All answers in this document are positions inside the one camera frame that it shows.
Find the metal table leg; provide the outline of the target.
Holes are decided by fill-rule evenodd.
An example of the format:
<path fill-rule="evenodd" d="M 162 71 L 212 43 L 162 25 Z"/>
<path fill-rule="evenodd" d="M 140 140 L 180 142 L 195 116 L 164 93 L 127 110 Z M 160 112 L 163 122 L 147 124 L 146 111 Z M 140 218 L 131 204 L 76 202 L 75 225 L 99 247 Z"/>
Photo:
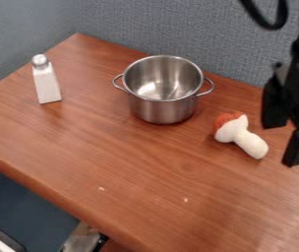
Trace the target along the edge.
<path fill-rule="evenodd" d="M 100 252 L 109 238 L 83 221 L 67 238 L 60 252 Z"/>

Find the metal pot with handles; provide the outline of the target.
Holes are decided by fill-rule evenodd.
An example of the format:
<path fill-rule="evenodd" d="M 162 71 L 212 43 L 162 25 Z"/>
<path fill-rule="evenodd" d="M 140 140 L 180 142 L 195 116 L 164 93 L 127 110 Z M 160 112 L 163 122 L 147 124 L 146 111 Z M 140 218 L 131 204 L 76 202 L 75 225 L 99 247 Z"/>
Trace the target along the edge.
<path fill-rule="evenodd" d="M 154 124 L 187 120 L 198 98 L 215 89 L 196 64 L 174 55 L 136 60 L 113 77 L 112 85 L 127 93 L 131 113 Z"/>

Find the red and white toy mushroom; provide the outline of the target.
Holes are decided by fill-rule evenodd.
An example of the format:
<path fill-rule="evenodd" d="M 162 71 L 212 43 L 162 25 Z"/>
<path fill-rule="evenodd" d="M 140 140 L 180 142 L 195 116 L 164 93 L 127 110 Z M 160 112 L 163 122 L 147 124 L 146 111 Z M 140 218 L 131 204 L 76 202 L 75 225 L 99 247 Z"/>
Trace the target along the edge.
<path fill-rule="evenodd" d="M 266 141 L 248 130 L 248 117 L 240 111 L 222 113 L 212 123 L 212 136 L 220 143 L 235 143 L 254 159 L 269 151 Z"/>

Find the white salt shaker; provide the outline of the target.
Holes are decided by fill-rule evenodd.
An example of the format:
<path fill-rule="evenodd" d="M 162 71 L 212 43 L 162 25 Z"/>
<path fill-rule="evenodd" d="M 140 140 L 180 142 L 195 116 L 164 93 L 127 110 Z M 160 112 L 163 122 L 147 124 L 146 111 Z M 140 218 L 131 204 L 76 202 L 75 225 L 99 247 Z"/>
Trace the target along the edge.
<path fill-rule="evenodd" d="M 47 56 L 37 54 L 32 59 L 32 64 L 39 103 L 61 101 L 60 85 Z"/>

